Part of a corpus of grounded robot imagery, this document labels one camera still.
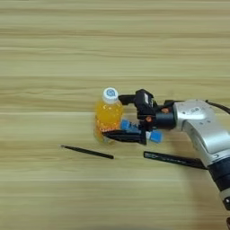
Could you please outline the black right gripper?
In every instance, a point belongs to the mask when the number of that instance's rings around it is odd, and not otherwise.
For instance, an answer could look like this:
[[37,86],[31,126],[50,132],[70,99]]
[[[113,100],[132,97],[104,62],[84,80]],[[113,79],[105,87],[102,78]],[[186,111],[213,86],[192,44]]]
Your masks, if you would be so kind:
[[[134,102],[135,94],[122,94],[119,101],[123,105],[129,105]],[[173,105],[142,106],[137,109],[137,118],[139,127],[144,131],[153,129],[173,129],[176,126]],[[144,132],[127,132],[126,130],[112,130],[103,132],[107,138],[127,143],[146,144],[146,134]]]

